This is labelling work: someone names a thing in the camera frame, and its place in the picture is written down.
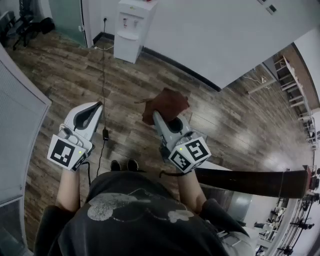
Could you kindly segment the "brown wiping cloth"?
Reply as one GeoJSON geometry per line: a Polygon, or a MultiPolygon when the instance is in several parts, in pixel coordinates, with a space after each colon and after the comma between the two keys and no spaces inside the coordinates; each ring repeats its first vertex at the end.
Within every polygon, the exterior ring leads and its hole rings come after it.
{"type": "Polygon", "coordinates": [[[187,96],[166,87],[156,97],[145,98],[134,103],[145,104],[142,121],[149,126],[155,124],[153,119],[155,111],[159,112],[165,122],[170,122],[190,107],[187,96]]]}

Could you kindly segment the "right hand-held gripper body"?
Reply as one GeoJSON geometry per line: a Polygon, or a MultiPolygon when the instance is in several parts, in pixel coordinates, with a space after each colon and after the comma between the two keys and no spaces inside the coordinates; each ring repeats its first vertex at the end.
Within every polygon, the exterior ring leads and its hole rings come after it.
{"type": "Polygon", "coordinates": [[[180,173],[188,173],[203,164],[212,154],[204,138],[195,131],[190,131],[174,142],[172,149],[165,146],[161,155],[165,162],[173,164],[180,173]]]}

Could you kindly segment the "light grey hip bag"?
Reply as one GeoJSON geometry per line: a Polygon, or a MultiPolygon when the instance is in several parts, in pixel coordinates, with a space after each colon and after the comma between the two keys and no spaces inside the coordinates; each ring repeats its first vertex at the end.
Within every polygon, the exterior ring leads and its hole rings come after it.
{"type": "Polygon", "coordinates": [[[251,238],[241,232],[230,232],[221,239],[227,256],[255,256],[251,238]]]}

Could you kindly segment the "black office chair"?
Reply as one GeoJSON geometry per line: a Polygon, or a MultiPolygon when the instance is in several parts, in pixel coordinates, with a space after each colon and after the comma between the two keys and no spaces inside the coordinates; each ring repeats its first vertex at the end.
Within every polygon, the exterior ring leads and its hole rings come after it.
{"type": "Polygon", "coordinates": [[[9,29],[15,23],[15,13],[11,10],[5,11],[0,15],[0,38],[6,36],[9,29]]]}
{"type": "Polygon", "coordinates": [[[23,42],[23,46],[26,47],[27,37],[37,35],[42,33],[43,35],[55,30],[56,26],[53,19],[50,17],[44,18],[40,22],[33,22],[33,16],[22,16],[15,23],[15,32],[18,35],[17,41],[14,43],[12,49],[15,51],[17,49],[18,43],[23,42]]]}

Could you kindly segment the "dark brown wooden ledge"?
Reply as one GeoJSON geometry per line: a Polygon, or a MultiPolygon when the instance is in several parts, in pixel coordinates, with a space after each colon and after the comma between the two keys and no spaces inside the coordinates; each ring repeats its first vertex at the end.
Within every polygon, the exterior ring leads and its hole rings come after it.
{"type": "Polygon", "coordinates": [[[287,199],[303,198],[311,181],[308,170],[285,172],[231,171],[196,168],[201,184],[234,192],[287,199]]]}

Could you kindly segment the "person's right forearm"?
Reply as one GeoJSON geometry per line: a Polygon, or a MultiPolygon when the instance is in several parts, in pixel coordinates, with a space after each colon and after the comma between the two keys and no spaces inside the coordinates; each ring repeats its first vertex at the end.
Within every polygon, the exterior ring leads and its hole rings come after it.
{"type": "Polygon", "coordinates": [[[206,202],[206,196],[200,186],[194,170],[177,177],[178,191],[180,201],[188,206],[196,214],[200,214],[203,204],[206,202]]]}

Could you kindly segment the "person's right black shoe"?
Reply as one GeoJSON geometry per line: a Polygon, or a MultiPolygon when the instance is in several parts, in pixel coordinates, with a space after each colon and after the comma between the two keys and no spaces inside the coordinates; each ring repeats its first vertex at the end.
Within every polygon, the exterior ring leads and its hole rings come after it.
{"type": "Polygon", "coordinates": [[[131,158],[127,161],[126,168],[130,172],[138,172],[139,171],[138,162],[135,159],[131,158]]]}

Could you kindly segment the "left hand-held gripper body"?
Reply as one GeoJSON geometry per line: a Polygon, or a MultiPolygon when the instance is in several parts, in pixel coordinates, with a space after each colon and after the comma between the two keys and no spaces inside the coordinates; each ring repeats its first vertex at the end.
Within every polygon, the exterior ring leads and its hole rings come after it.
{"type": "Polygon", "coordinates": [[[47,159],[66,170],[75,172],[93,149],[91,141],[61,124],[58,134],[52,136],[47,159]]]}

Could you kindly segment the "black metal rig frame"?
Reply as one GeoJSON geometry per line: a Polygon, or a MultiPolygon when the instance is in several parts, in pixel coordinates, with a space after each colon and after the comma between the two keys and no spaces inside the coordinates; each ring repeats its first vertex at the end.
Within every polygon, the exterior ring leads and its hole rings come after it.
{"type": "Polygon", "coordinates": [[[291,256],[293,254],[294,247],[302,232],[310,230],[315,225],[314,223],[308,223],[308,220],[311,219],[309,215],[312,205],[319,203],[319,200],[319,193],[306,195],[304,198],[298,200],[297,208],[288,226],[288,231],[276,249],[274,256],[291,256]]]}

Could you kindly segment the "dark grey printed T-shirt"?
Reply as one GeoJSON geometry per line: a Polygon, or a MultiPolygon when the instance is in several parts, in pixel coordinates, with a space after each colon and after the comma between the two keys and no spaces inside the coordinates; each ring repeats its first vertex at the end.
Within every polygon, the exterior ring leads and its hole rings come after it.
{"type": "Polygon", "coordinates": [[[248,235],[213,199],[197,214],[139,173],[106,172],[76,212],[44,210],[34,256],[228,256],[230,232],[248,235]]]}

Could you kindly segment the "grey framed partition panel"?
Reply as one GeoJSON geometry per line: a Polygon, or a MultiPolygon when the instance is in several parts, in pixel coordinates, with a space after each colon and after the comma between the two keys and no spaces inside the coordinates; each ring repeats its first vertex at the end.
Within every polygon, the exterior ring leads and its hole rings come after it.
{"type": "Polygon", "coordinates": [[[0,256],[30,254],[24,223],[26,179],[50,105],[0,44],[0,256]]]}

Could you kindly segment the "person's left forearm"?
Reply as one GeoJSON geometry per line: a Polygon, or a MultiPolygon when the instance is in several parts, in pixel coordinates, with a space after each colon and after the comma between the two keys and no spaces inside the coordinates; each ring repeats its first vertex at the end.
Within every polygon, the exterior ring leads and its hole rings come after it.
{"type": "Polygon", "coordinates": [[[72,213],[80,208],[80,173],[64,169],[62,171],[55,205],[72,213]]]}

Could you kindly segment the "frosted glass door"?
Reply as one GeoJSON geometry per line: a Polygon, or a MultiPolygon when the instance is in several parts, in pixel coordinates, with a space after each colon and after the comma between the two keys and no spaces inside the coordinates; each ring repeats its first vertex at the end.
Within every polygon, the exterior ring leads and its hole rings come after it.
{"type": "Polygon", "coordinates": [[[48,0],[55,29],[87,47],[82,0],[48,0]]]}

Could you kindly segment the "white metal shelving rack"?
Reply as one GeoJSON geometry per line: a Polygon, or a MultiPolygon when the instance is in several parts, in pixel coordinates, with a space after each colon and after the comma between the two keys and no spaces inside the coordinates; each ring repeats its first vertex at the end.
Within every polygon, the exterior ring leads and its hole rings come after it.
{"type": "Polygon", "coordinates": [[[288,95],[289,106],[296,110],[298,120],[307,121],[312,118],[312,111],[307,100],[304,87],[296,75],[289,60],[281,53],[274,56],[274,65],[280,88],[288,95]]]}

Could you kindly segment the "white water dispenser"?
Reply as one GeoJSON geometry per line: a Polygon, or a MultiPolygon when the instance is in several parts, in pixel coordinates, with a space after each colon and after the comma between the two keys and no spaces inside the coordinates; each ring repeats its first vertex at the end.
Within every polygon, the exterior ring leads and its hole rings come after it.
{"type": "Polygon", "coordinates": [[[135,63],[145,44],[157,0],[121,0],[117,5],[113,55],[135,63]]]}

